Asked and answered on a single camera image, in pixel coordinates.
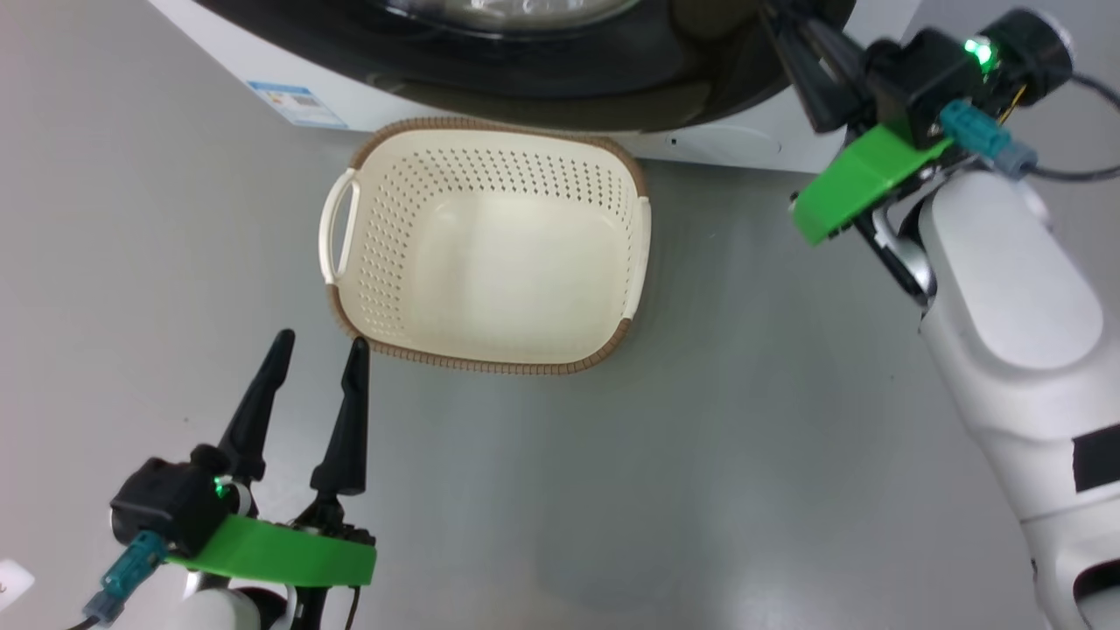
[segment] white plastic basket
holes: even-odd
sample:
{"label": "white plastic basket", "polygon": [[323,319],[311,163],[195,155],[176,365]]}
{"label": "white plastic basket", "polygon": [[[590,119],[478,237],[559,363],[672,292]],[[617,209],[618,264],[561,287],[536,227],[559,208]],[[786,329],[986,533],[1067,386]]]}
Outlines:
{"label": "white plastic basket", "polygon": [[466,119],[393,124],[354,156],[324,205],[332,307],[348,334],[394,356],[502,373],[585,370],[614,351],[637,309],[645,194],[637,163],[606,139]]}

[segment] washing machine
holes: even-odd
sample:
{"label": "washing machine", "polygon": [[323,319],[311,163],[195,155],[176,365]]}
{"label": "washing machine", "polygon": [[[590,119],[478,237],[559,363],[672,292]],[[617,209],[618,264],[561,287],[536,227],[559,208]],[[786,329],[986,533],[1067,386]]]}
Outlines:
{"label": "washing machine", "polygon": [[[921,0],[810,0],[860,44]],[[757,0],[150,0],[293,124],[466,114],[610,135],[638,157],[819,173]]]}

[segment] cable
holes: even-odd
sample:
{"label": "cable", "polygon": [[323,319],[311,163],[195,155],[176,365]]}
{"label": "cable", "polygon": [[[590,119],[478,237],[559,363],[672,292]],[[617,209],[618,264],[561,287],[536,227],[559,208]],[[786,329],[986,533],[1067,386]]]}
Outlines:
{"label": "cable", "polygon": [[346,615],[346,630],[351,630],[351,627],[354,626],[354,615],[357,614],[357,600],[361,594],[362,587],[354,586],[354,601],[351,602],[351,613]]}
{"label": "cable", "polygon": [[93,628],[96,624],[97,624],[97,618],[96,617],[91,617],[91,618],[86,619],[85,621],[83,621],[82,623],[78,623],[77,626],[72,626],[72,627],[67,628],[66,630],[90,630],[90,628]]}
{"label": "cable", "polygon": [[167,559],[167,543],[161,536],[149,530],[138,534],[101,577],[101,591],[90,599],[82,614],[106,628],[112,626],[137,586],[151,577]]}
{"label": "cable", "polygon": [[[1120,93],[1118,93],[1112,87],[1105,85],[1104,83],[1101,83],[1100,81],[1091,76],[1072,71],[1046,68],[1046,72],[1053,74],[1068,75],[1070,81],[1081,85],[1082,87],[1088,87],[1096,92],[1113,108],[1120,111]],[[1107,179],[1116,179],[1117,177],[1120,177],[1120,165],[1110,168],[1101,168],[1099,170],[1084,170],[1084,172],[1052,170],[1049,168],[1043,168],[1040,166],[1030,166],[1027,168],[1027,173],[1035,175],[1037,177],[1042,177],[1043,179],[1083,184],[1088,182],[1104,182]]]}
{"label": "cable", "polygon": [[1004,112],[1004,115],[999,117],[1000,126],[1007,122],[1007,119],[1011,118],[1011,112],[1015,111],[1015,108],[1019,106],[1019,101],[1023,100],[1023,95],[1026,93],[1027,93],[1027,86],[1026,84],[1024,84],[1023,87],[1019,87],[1019,93],[1015,95],[1015,100],[1011,101],[1010,106],[1007,108],[1007,111]]}

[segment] green 3d-printed mount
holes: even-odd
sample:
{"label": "green 3d-printed mount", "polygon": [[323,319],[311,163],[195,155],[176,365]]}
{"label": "green 3d-printed mount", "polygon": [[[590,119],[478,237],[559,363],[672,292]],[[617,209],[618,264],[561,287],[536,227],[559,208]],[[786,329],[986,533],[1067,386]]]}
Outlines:
{"label": "green 3d-printed mount", "polygon": [[886,127],[877,126],[849,145],[802,191],[793,206],[793,222],[815,245],[847,228],[951,145],[952,140],[944,140],[920,151]]}
{"label": "green 3d-printed mount", "polygon": [[190,571],[292,586],[365,586],[377,550],[263,520],[228,516],[196,557],[167,562]]}

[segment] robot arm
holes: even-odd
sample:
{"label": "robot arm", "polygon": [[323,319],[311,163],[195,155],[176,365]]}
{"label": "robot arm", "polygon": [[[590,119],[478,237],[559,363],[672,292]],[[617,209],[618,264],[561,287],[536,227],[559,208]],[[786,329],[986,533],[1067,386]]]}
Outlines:
{"label": "robot arm", "polygon": [[[1025,10],[963,45],[925,29],[853,54],[799,0],[764,7],[810,121],[842,121],[852,140],[796,197],[795,224],[814,244],[856,228],[923,308],[921,334],[1019,519],[1052,627],[1120,628],[1120,327],[1018,182],[1120,167],[1039,168],[1000,127],[1066,80],[1118,109],[1120,95],[1074,73],[1068,35]],[[978,156],[988,170],[970,168]],[[939,180],[895,230],[887,209]]]}
{"label": "robot arm", "polygon": [[[1120,628],[1120,327],[1039,203],[982,172],[924,202],[937,291],[920,331],[1019,519],[1052,626]],[[1093,611],[1109,617],[1088,626]]]}
{"label": "robot arm", "polygon": [[[296,335],[277,335],[218,446],[198,445],[187,463],[152,457],[110,503],[124,554],[72,630],[109,627],[136,587],[165,562],[190,571],[171,630],[319,630],[327,592],[370,584],[376,540],[345,522],[338,495],[365,491],[370,345],[354,340],[343,372],[343,404],[321,464],[317,495],[289,525],[256,518],[250,485],[264,476],[263,448],[277,390]],[[287,599],[262,589],[230,590],[231,578],[282,584]]]}

